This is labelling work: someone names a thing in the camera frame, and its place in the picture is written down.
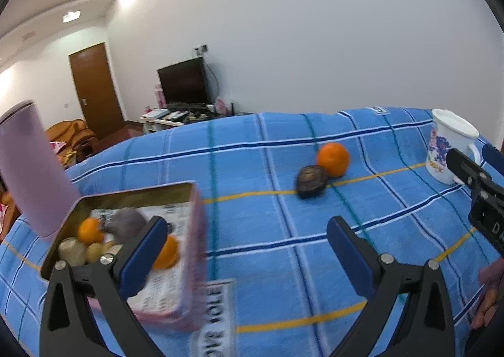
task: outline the printed mug design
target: printed mug design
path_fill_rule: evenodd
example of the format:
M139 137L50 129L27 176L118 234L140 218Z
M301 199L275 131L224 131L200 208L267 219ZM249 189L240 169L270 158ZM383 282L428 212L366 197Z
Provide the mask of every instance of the printed mug design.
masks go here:
M429 141L429 165L436 172L442 173L446 168L446 154L452 146L444 136L438 136L437 126L432 127Z

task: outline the blue gripper pad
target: blue gripper pad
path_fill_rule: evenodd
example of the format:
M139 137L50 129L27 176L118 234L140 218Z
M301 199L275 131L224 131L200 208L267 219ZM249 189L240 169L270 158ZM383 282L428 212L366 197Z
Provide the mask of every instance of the blue gripper pad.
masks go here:
M355 292L370 299L381 276L376 251L366 240L358 238L341 216L329 220L327 240Z
M483 145L481 150L483 159L493 166L501 175L504 175L504 155L491 144Z
M168 238L168 226L158 217L145 238L137 245L120 271L119 296L126 300L135 296L144 286L152 264Z

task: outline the orange sofa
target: orange sofa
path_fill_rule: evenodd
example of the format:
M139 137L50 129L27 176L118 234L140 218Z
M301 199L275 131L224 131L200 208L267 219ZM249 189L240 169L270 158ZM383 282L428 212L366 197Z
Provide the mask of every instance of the orange sofa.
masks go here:
M66 146L57 153L59 157L64 157L71 151L77 151L77 160L79 162L87 157L87 155L83 156L82 154L82 146L89 144L93 147L98 142L96 134L88 128L86 122L82 119L62 121L53 125L45 133L50 141L66 143Z

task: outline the metal screw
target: metal screw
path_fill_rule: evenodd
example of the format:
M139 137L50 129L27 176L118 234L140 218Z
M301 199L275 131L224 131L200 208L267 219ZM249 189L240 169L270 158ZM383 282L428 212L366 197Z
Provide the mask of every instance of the metal screw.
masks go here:
M439 269L439 263L435 261L434 259L430 259L427 263L427 265L432 269L432 270L437 270Z
M56 270L63 270L64 268L66 267L66 262L64 260L58 260L55 264L54 264L54 268Z
M103 265L110 265L114 261L114 255L111 253L105 253L105 255L100 257L100 263Z
M389 265L390 263L394 263L394 256L389 255L388 253L383 253L380 256L380 260L386 265Z

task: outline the orange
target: orange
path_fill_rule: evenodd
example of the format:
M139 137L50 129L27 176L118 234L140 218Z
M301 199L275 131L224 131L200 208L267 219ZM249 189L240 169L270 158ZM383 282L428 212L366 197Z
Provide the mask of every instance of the orange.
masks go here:
M350 163L347 149L338 143L329 142L321 146L317 153L317 165L326 168L330 177L342 176Z
M178 240L173 235L168 235L165 244L161 248L156 261L152 265L153 270L168 269L178 260Z
M100 230L100 221L96 218L87 218L77 229L77 239L86 245L102 243L105 235Z

